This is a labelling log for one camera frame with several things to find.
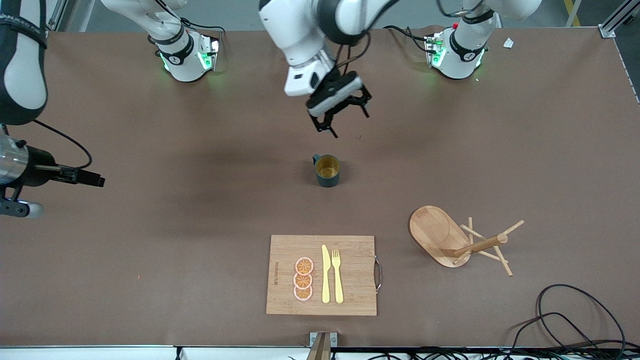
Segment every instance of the dark green mug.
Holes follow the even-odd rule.
[[[333,155],[314,155],[318,184],[325,188],[338,185],[340,180],[340,161]]]

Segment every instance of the cutting board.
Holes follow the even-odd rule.
[[[322,302],[322,245],[331,255],[340,250],[340,276],[344,302],[335,302],[335,274],[329,270],[331,301]],[[307,301],[293,294],[295,264],[306,256],[314,262],[313,295]],[[272,235],[269,255],[267,314],[376,316],[378,299],[374,280],[375,244],[373,236]]]

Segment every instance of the wooden stand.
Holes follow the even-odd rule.
[[[468,219],[468,226],[458,226],[444,210],[436,206],[423,206],[414,211],[409,219],[409,231],[413,239],[439,264],[456,268],[464,265],[471,254],[480,254],[500,261],[509,276],[513,272],[508,261],[504,259],[499,246],[507,243],[508,234],[524,224],[524,220],[517,222],[509,229],[485,238],[473,230],[473,219]],[[474,243],[474,236],[480,242]],[[493,248],[496,255],[485,252]]]
[[[331,339],[328,332],[318,332],[307,360],[329,360],[331,356]]]

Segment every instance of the orange slice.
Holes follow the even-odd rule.
[[[293,295],[296,297],[296,299],[300,300],[300,301],[307,301],[308,299],[311,299],[311,295],[314,294],[314,289],[313,288],[309,288],[309,289],[298,289],[298,288],[293,288]]]
[[[293,285],[300,290],[309,289],[313,281],[311,275],[300,275],[298,273],[293,275]]]
[[[296,261],[296,272],[300,275],[308,275],[311,274],[311,272],[314,271],[314,262],[307,258],[299,258]]]

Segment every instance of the black cable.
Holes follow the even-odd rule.
[[[620,341],[621,341],[621,347],[620,347],[620,352],[618,353],[618,355],[615,357],[615,360],[619,360],[622,355],[624,354],[625,348],[627,346],[627,339],[625,336],[625,331],[622,329],[622,326],[620,325],[620,323],[618,322],[618,319],[616,319],[615,316],[613,316],[613,314],[611,313],[611,311],[609,311],[609,309],[607,309],[606,306],[604,306],[604,304],[602,304],[598,299],[596,299],[593,295],[591,295],[590,293],[577,288],[575,286],[572,285],[568,285],[568,284],[553,284],[550,286],[547,286],[546,288],[544,288],[540,294],[538,295],[538,298],[536,300],[537,303],[537,311],[538,311],[538,315],[542,314],[542,300],[546,294],[547,291],[549,291],[552,288],[569,288],[572,290],[575,290],[581,294],[583,294],[584,296],[588,297],[589,299],[591,299],[592,301],[594,301],[596,304],[598,304],[598,306],[600,306],[611,318],[611,320],[613,320],[613,322],[616,324],[618,331],[620,331]],[[540,317],[540,323],[542,323],[542,326],[544,326],[545,330],[547,331],[547,333],[549,334],[549,336],[551,336],[557,343],[558,345],[562,346],[563,348],[567,349],[567,350],[571,350],[570,348],[568,348],[565,344],[563,344],[549,329],[546,321],[544,320],[544,317]]]
[[[423,48],[422,46],[420,46],[420,44],[418,44],[418,41],[415,39],[416,37],[413,35],[413,33],[411,32],[411,29],[408,26],[406,27],[406,30],[409,33],[409,36],[411,37],[411,40],[413,40],[413,43],[418,47],[418,49],[424,51],[425,53],[436,54],[436,52],[434,50],[427,50],[427,49]]]
[[[400,359],[399,357],[397,357],[397,356],[395,356],[395,355],[388,354],[388,353],[384,353],[384,354],[382,354],[382,355],[378,355],[378,356],[370,357],[370,358],[368,358],[367,360],[381,359],[381,358],[383,358],[383,357],[386,357],[388,360],[391,360],[391,359],[393,359],[393,360],[402,360],[402,359]]]
[[[405,30],[402,30],[401,28],[398,28],[398,27],[397,27],[397,26],[395,26],[395,25],[387,25],[387,26],[385,26],[383,29],[393,29],[393,30],[397,30],[397,31],[399,31],[402,35],[404,35],[404,36],[406,36],[406,37],[413,37],[413,38],[414,38],[414,39],[416,39],[416,40],[422,40],[422,41],[424,41],[424,38],[422,38],[422,37],[417,37],[417,36],[415,36],[415,35],[413,35],[413,34],[409,34],[409,33],[407,33]]]
[[[180,22],[182,23],[182,25],[185,25],[187,28],[202,28],[202,29],[220,29],[220,31],[222,31],[223,33],[226,33],[227,30],[225,30],[225,28],[223,28],[222,26],[204,26],[204,25],[199,25],[196,24],[195,22],[191,22],[189,21],[189,19],[185,18],[185,17],[181,17],[180,18]]]
[[[369,25],[369,27],[367,28],[367,32],[369,30],[371,30],[373,28],[373,26],[378,22],[378,20],[380,20],[380,17],[382,15],[384,15],[384,13],[391,8],[391,6],[394,6],[398,1],[400,0],[390,0],[382,9],[382,11],[378,12],[378,14],[376,15],[375,18],[373,18],[373,21],[371,22],[371,24]]]
[[[160,5],[160,7],[166,11],[169,15],[175,17],[176,19],[180,20],[180,23],[189,28],[189,29],[193,29],[195,30],[195,28],[202,28],[202,29],[220,29],[220,31],[222,31],[223,33],[226,33],[227,30],[225,30],[225,28],[223,28],[222,26],[205,26],[205,25],[199,25],[196,24],[194,22],[191,22],[189,19],[185,18],[185,17],[179,17],[178,15],[176,15],[170,8],[169,6],[167,6],[166,3],[164,3],[163,0],[156,0],[156,3],[158,5]]]
[[[467,16],[468,14],[470,14],[470,13],[474,12],[476,9],[478,9],[480,7],[480,5],[482,5],[483,3],[484,3],[484,0],[480,0],[471,9],[462,9],[462,10],[458,10],[457,12],[447,13],[446,11],[444,11],[444,7],[442,6],[441,0],[436,0],[436,4],[438,5],[438,10],[440,10],[440,13],[442,15],[445,15],[446,17],[464,17],[464,16]]]
[[[347,60],[349,60],[350,58],[351,58],[351,46],[347,48]],[[343,76],[347,74],[348,69],[349,69],[349,63],[347,63],[347,65],[344,66],[344,71],[342,72]]]
[[[621,336],[621,340],[597,340],[597,341],[593,341],[591,339],[589,339],[589,337],[582,331],[580,330],[580,328],[577,327],[577,325],[575,325],[567,316],[565,316],[562,313],[558,313],[558,312],[549,312],[549,313],[543,313],[542,312],[542,300],[544,299],[545,294],[547,293],[548,290],[552,289],[552,288],[558,288],[558,287],[564,287],[564,288],[569,288],[572,290],[575,290],[581,294],[583,294],[584,296],[587,296],[589,299],[591,299],[593,302],[595,302],[596,304],[598,304],[608,315],[609,317],[611,317],[611,319],[613,320],[613,322],[616,324],[619,332],[620,332],[620,336]],[[598,299],[596,299],[594,296],[592,296],[591,294],[589,294],[588,292],[577,288],[575,286],[572,285],[567,285],[567,284],[553,284],[550,286],[547,286],[546,288],[544,288],[540,294],[538,294],[538,298],[536,299],[536,314],[537,316],[526,321],[525,324],[523,324],[523,326],[521,326],[518,330],[518,332],[516,333],[515,339],[513,340],[513,345],[511,346],[511,350],[509,351],[509,355],[507,355],[507,359],[511,359],[510,354],[512,354],[516,349],[516,344],[518,342],[518,338],[520,337],[520,334],[522,333],[522,331],[524,329],[526,329],[528,326],[540,321],[542,323],[542,325],[544,326],[546,332],[549,334],[549,336],[551,336],[551,338],[554,339],[554,341],[556,341],[556,343],[558,343],[558,345],[560,345],[560,349],[566,351],[566,353],[571,353],[573,355],[576,356],[580,356],[584,359],[589,359],[589,360],[594,360],[594,359],[602,359],[602,360],[621,360],[626,358],[624,355],[624,351],[627,347],[627,345],[631,345],[633,347],[636,348],[640,348],[638,347],[636,344],[633,343],[629,343],[626,340],[626,336],[625,336],[625,332],[622,329],[622,326],[620,325],[620,323],[618,322],[618,319],[616,319],[616,317],[609,311],[609,309],[607,309]],[[553,334],[553,332],[549,329],[547,322],[545,320],[546,317],[548,316],[560,316],[564,321],[566,321],[566,323],[568,323],[569,325],[571,325],[571,327],[573,327],[573,329],[580,334],[580,336],[585,340],[584,343],[580,343],[579,345],[565,345],[564,343],[562,343],[562,341],[560,341],[556,335]],[[610,355],[606,354],[602,349],[598,348],[597,345],[601,345],[604,343],[619,343],[621,345],[621,348],[618,352],[618,354],[614,357],[611,357]]]
[[[347,60],[344,60],[343,62],[339,63],[335,67],[336,68],[343,67],[343,66],[347,65],[348,63],[352,63],[352,62],[356,61],[357,59],[361,58],[367,52],[367,50],[369,50],[369,46],[370,45],[371,45],[371,34],[369,32],[367,32],[367,45],[365,45],[364,50],[360,54],[358,54],[358,55],[356,55],[356,56],[354,56],[352,58],[349,58]]]
[[[71,168],[65,168],[66,171],[69,170],[82,170],[84,168],[88,168],[89,166],[91,166],[91,164],[93,163],[93,156],[91,156],[91,153],[89,152],[89,150],[87,150],[84,146],[82,146],[81,143],[75,141],[71,136],[63,133],[60,130],[56,130],[55,128],[43,123],[42,121],[39,120],[34,120],[33,122],[35,122],[36,124],[44,127],[47,130],[53,131],[54,133],[64,137],[65,139],[69,140],[70,142],[74,143],[77,147],[79,147],[82,151],[84,151],[84,153],[86,154],[86,157],[88,158],[88,161],[86,164],[82,165],[81,167],[71,167]]]
[[[453,353],[453,354],[454,354],[454,355],[453,355],[453,358],[454,358],[454,359],[456,359],[456,360],[459,360],[459,359],[456,357],[456,354],[457,354],[457,355],[462,356],[462,358],[464,358],[464,360],[469,360],[469,358],[468,358],[468,357],[467,357],[463,352],[459,352],[459,351],[457,351],[457,350],[453,350],[453,349],[449,349],[449,351],[450,351],[451,353]]]
[[[342,48],[344,47],[344,45],[340,45],[340,47],[338,48],[338,52],[335,54],[335,62],[337,63],[338,60],[340,60],[340,54],[342,53]]]
[[[398,28],[395,25],[387,25],[383,29],[398,30],[402,35],[411,38],[411,40],[413,40],[413,43],[418,47],[418,49],[424,51],[425,53],[429,53],[429,54],[435,54],[436,53],[434,50],[427,50],[426,48],[420,46],[420,44],[418,43],[418,40],[424,41],[424,37],[418,37],[418,36],[414,35],[411,32],[411,28],[409,28],[408,26],[406,27],[406,30],[402,30],[401,28]],[[430,37],[430,36],[433,36],[433,34],[427,34],[425,36]]]

